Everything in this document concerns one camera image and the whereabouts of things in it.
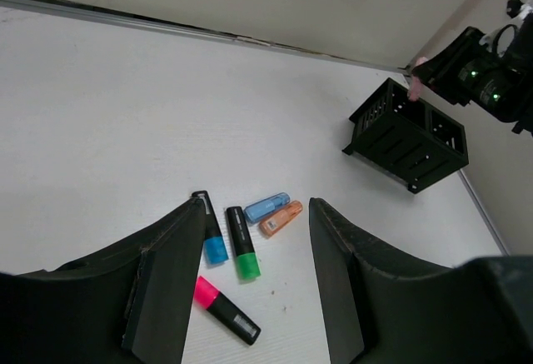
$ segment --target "orange highlighter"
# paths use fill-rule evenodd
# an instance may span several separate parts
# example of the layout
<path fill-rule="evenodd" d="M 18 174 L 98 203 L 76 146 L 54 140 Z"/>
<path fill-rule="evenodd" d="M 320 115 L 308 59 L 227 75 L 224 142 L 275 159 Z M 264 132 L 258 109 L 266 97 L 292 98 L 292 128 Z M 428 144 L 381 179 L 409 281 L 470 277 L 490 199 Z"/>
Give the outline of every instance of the orange highlighter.
<path fill-rule="evenodd" d="M 292 221 L 294 217 L 301 213 L 303 206 L 297 200 L 290 202 L 268 218 L 265 218 L 259 223 L 259 229 L 271 237 L 280 229 L 282 229 L 286 224 Z"/>

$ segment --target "pink marker cap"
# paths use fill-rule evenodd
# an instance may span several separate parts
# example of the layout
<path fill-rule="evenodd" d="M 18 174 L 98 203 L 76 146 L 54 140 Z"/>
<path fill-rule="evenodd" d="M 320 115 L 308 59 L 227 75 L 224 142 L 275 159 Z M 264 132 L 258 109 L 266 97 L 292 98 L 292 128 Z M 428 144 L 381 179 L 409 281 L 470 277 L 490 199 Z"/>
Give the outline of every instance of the pink marker cap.
<path fill-rule="evenodd" d="M 198 277 L 194 288 L 194 300 L 203 308 L 207 309 L 218 297 L 220 291 L 216 289 L 204 277 Z"/>

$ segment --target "black cable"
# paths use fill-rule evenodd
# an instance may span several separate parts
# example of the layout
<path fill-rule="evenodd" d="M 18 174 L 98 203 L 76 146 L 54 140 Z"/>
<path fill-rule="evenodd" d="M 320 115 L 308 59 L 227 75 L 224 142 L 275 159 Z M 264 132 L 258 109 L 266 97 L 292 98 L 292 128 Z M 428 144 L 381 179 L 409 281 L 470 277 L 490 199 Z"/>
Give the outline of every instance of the black cable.
<path fill-rule="evenodd" d="M 498 31 L 498 33 L 494 36 L 494 39 L 492 40 L 492 52 L 494 54 L 498 54 L 498 44 L 500 43 L 500 38 L 503 35 L 503 32 L 507 31 L 509 28 L 513 28 L 513 31 L 515 32 L 513 40 L 515 39 L 516 34 L 518 33 L 518 27 L 515 24 L 505 25 L 500 31 Z"/>

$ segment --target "blue highlighter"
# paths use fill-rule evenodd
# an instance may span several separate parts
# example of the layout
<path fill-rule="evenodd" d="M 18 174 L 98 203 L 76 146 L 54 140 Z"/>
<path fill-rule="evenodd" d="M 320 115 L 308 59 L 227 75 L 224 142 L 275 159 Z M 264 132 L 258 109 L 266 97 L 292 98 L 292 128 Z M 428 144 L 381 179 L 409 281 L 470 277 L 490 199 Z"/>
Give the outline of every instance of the blue highlighter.
<path fill-rule="evenodd" d="M 211 199 L 207 191 L 198 191 L 192 194 L 193 197 L 198 197 L 203 200 L 206 207 L 206 236 L 204 238 L 203 246 L 205 247 L 207 260 L 211 264 L 220 264 L 228 259 L 226 245 L 222 239 L 222 233 L 218 226 L 215 212 L 211 204 Z"/>
<path fill-rule="evenodd" d="M 291 198 L 286 193 L 278 193 L 277 195 L 270 196 L 267 199 L 260 202 L 253 203 L 244 209 L 244 214 L 251 224 L 259 222 L 265 217 L 268 217 L 273 212 L 279 210 L 283 206 L 289 204 Z"/>

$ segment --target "marker cap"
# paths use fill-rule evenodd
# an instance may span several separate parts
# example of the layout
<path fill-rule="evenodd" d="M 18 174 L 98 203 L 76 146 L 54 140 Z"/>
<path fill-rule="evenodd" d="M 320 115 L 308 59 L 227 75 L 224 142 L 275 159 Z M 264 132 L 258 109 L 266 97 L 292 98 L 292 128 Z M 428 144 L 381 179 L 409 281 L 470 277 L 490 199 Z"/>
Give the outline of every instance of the marker cap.
<path fill-rule="evenodd" d="M 210 237 L 206 239 L 203 246 L 206 248 L 207 259 L 211 264 L 218 264 L 229 258 L 222 237 Z"/>
<path fill-rule="evenodd" d="M 203 308 L 207 309 L 218 297 L 220 291 L 216 289 L 204 277 L 198 277 L 197 285 L 194 288 L 194 301 Z"/>
<path fill-rule="evenodd" d="M 302 210 L 303 206 L 299 201 L 295 200 L 290 202 L 271 216 L 263 219 L 259 223 L 259 229 L 261 229 L 265 235 L 271 237 L 286 224 L 291 222 Z"/>
<path fill-rule="evenodd" d="M 237 268 L 243 279 L 257 278 L 261 275 L 256 253 L 247 253 L 237 256 Z"/>

